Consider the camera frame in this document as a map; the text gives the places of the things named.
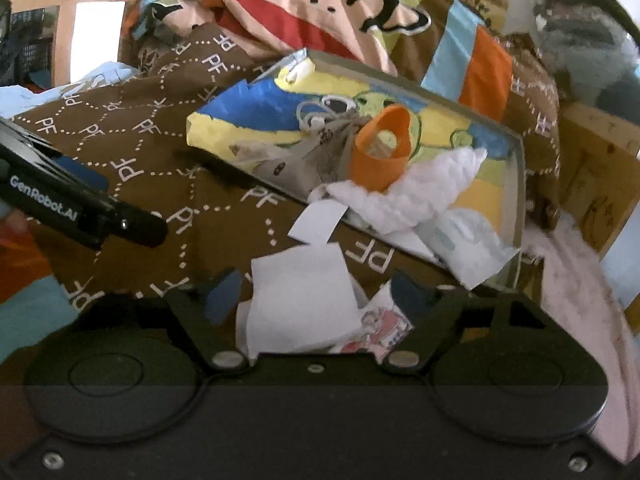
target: orange plastic container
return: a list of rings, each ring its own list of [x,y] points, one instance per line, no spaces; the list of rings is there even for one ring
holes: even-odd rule
[[[349,165],[349,179],[369,191],[383,192],[404,173],[411,155],[411,115],[402,105],[384,108],[356,135]],[[377,158],[367,150],[377,135],[388,130],[396,138],[391,156]]]

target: light blue fabric stripe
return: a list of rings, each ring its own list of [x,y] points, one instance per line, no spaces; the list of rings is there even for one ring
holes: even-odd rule
[[[0,363],[18,348],[31,346],[78,317],[53,276],[31,283],[0,304]]]
[[[465,84],[466,69],[482,20],[455,0],[449,9],[447,27],[420,84],[451,101],[457,101]]]

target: metal screw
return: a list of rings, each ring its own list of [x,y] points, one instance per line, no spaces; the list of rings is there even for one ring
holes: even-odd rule
[[[45,453],[42,457],[42,465],[52,471],[57,471],[65,466],[64,459],[58,453]]]
[[[312,374],[321,374],[322,372],[324,372],[324,366],[319,363],[314,363],[306,367],[306,370],[311,372]]]
[[[219,370],[234,370],[244,365],[244,356],[235,350],[224,350],[215,354],[211,363]]]
[[[408,350],[397,350],[389,354],[387,362],[396,368],[413,368],[420,364],[420,356]]]
[[[589,467],[589,459],[584,455],[576,455],[569,460],[569,469],[574,473],[584,473]]]

